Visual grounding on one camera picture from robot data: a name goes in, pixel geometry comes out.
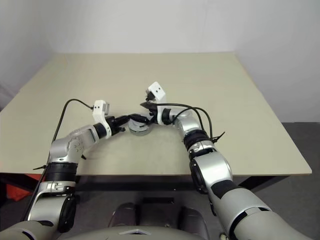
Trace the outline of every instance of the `table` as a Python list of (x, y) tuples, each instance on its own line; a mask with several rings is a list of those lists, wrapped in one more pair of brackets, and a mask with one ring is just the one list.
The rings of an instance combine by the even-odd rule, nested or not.
[[(0, 112), (0, 172), (40, 173), (65, 102), (103, 99), (112, 116), (144, 112), (145, 90), (158, 81), (171, 103), (201, 107), (211, 116), (216, 147), (234, 176), (253, 189), (275, 176), (311, 169), (254, 82), (231, 52), (165, 54), (57, 54)], [(71, 103), (58, 134), (93, 124), (92, 113)], [(155, 126), (146, 136), (129, 131), (84, 154), (78, 175), (189, 176), (178, 132)]]

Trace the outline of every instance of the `black cable tie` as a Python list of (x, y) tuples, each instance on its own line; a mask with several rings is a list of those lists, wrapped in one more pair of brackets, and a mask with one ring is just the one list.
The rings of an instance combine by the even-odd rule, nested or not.
[(36, 168), (34, 168), (34, 169), (32, 169), (32, 170), (46, 169), (46, 167), (47, 167), (47, 165), (42, 165), (42, 166), (36, 167)]
[(220, 136), (215, 136), (212, 138), (212, 143), (218, 142), (218, 140), (225, 134), (226, 132), (224, 131)]

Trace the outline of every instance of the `round disc object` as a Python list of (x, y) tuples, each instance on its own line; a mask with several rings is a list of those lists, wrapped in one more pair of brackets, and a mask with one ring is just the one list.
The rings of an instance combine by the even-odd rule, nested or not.
[(129, 120), (128, 127), (130, 132), (136, 136), (144, 136), (151, 132), (151, 127), (149, 125), (132, 119)]

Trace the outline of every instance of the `gray floor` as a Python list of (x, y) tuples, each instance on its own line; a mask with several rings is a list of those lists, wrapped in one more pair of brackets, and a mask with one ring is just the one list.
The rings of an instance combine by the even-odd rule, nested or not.
[[(256, 194), (292, 227), (313, 239), (320, 239), (320, 124), (284, 123), (284, 127), (309, 163), (313, 173), (310, 176), (287, 177)], [(81, 203), (77, 207), (73, 229), (59, 239), (105, 227), (113, 211), (121, 203), (135, 202), (141, 197), (156, 196), (175, 197), (177, 202), (200, 211), (208, 226), (211, 239), (219, 238), (221, 227), (218, 219), (211, 214), (208, 197), (205, 195), (195, 191), (117, 191), (83, 193)], [(26, 198), (19, 202), (10, 202), (1, 208), (1, 230), (19, 221), (27, 200)]]

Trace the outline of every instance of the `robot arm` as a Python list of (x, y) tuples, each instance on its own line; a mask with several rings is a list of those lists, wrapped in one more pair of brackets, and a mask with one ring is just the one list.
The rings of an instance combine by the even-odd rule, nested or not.
[(41, 182), (27, 221), (19, 222), (0, 233), (1, 239), (49, 240), (69, 231), (76, 214), (76, 173), (83, 152), (100, 139), (123, 132), (128, 116), (107, 116), (109, 104), (97, 100), (93, 106), (94, 125), (81, 127), (50, 147), (45, 181)]
[(154, 100), (156, 104), (159, 103), (156, 97), (158, 92), (154, 89), (163, 89), (157, 82), (152, 85), (156, 87), (148, 88), (146, 100), (149, 102), (143, 103), (142, 106), (156, 115), (154, 118), (158, 124), (173, 123), (178, 129), (189, 154), (189, 167), (195, 187), (200, 193), (208, 194), (212, 213), (219, 218), (230, 239), (310, 239), (291, 228), (250, 190), (233, 182), (227, 160), (217, 150), (207, 133), (200, 128), (191, 110), (176, 118), (181, 109), (155, 108), (150, 102)]

